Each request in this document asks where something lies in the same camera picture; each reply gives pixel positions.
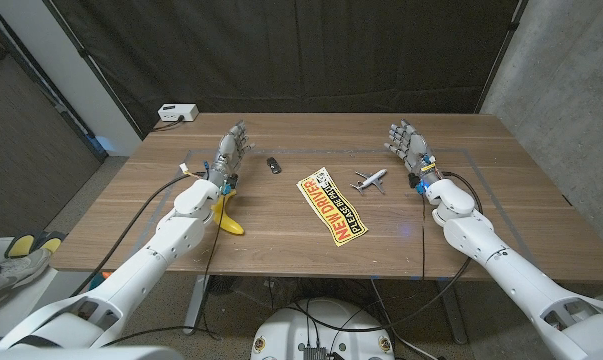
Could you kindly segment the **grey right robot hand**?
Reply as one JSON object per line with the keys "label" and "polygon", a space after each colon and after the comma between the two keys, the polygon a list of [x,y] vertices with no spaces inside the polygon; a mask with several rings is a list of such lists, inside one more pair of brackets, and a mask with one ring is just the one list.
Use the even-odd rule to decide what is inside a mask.
{"label": "grey right robot hand", "polygon": [[416,176],[425,187],[439,181],[442,176],[436,168],[436,157],[425,138],[409,122],[402,119],[399,125],[392,124],[389,143],[384,146],[394,153],[410,174]]}

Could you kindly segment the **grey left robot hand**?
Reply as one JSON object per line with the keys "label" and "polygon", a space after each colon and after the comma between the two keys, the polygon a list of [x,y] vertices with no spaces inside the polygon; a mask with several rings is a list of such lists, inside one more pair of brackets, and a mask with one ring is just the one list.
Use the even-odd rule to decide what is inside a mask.
{"label": "grey left robot hand", "polygon": [[245,121],[240,120],[221,138],[210,165],[208,180],[221,187],[237,173],[242,158],[254,147],[255,144],[249,141]]}

